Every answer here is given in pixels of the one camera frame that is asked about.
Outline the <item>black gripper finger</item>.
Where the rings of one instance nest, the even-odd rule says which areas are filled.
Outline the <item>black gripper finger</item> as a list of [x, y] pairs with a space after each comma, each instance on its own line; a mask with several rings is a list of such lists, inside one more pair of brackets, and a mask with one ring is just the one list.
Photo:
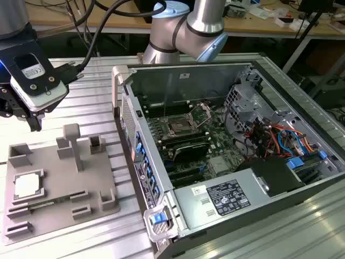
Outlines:
[[30, 114], [26, 122], [29, 124], [31, 132], [39, 132], [42, 130], [42, 114], [32, 113]]

